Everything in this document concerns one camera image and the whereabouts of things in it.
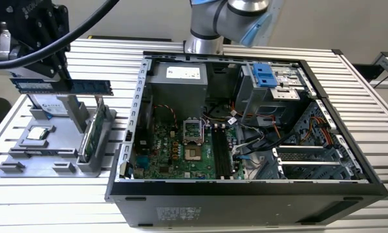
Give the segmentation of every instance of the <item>metal extrusion rail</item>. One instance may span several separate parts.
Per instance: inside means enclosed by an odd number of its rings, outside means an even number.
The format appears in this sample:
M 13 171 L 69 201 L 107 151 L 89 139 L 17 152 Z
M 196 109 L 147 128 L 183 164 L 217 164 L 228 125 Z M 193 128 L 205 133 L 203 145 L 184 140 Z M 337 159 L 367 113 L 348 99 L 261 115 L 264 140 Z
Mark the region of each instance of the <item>metal extrusion rail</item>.
M 117 111 L 99 178 L 0 178 L 0 232 L 155 231 L 388 233 L 388 198 L 325 227 L 131 229 L 115 204 L 105 203 L 113 151 L 124 140 L 143 51 L 181 52 L 181 43 L 81 39 L 67 54 L 75 79 L 111 80 Z M 227 55 L 307 60 L 344 123 L 388 189 L 388 106 L 343 55 L 331 50 L 225 46 Z M 80 97 L 87 106 L 93 98 Z M 31 120 L 29 100 L 21 96 L 0 125 L 0 163 Z

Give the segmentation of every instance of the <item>ram slot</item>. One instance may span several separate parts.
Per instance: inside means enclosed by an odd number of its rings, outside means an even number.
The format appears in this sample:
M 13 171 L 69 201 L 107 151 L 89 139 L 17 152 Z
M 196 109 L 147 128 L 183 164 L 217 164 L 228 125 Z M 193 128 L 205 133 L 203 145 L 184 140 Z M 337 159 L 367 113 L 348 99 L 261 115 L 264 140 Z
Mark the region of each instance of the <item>ram slot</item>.
M 213 140 L 213 154 L 215 154 L 215 167 L 216 167 L 216 178 L 229 179 L 231 172 L 231 160 L 227 146 L 227 138 L 223 128 L 213 128 L 212 130 Z

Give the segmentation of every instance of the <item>blue drive bay latch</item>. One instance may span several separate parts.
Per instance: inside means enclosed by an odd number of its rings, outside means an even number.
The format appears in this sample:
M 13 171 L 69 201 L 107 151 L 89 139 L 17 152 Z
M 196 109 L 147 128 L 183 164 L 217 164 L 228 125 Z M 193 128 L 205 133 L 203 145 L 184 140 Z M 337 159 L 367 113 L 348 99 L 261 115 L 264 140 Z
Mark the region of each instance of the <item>blue drive bay latch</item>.
M 268 64 L 253 63 L 253 75 L 257 79 L 259 87 L 276 87 L 277 81 Z

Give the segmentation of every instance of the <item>label sticker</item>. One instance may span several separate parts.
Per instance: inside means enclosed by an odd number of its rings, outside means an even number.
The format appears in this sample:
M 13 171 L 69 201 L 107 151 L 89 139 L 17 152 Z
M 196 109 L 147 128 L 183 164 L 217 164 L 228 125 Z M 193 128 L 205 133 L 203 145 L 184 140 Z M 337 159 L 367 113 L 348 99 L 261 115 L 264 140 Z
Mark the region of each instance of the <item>label sticker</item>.
M 232 124 L 235 124 L 236 121 L 237 121 L 237 119 L 235 117 L 232 117 L 227 122 L 232 125 Z
M 55 116 L 67 116 L 67 110 L 63 102 L 57 99 L 56 95 L 35 95 L 35 99 L 48 113 Z
M 161 221 L 197 220 L 201 207 L 157 207 L 156 212 Z
M 200 68 L 197 67 L 168 67 L 167 78 L 169 79 L 200 79 Z
M 237 115 L 237 112 L 235 110 L 232 110 L 231 115 L 235 117 Z
M 17 83 L 21 89 L 53 89 L 49 83 Z

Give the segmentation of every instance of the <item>silver robot arm segment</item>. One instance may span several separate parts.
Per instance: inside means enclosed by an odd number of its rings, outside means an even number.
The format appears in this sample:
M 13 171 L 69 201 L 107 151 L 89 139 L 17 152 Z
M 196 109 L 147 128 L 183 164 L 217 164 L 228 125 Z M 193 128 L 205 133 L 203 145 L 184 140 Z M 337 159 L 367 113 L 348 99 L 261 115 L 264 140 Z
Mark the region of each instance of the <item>silver robot arm segment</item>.
M 223 54 L 224 37 L 251 47 L 272 22 L 269 0 L 192 0 L 187 53 Z

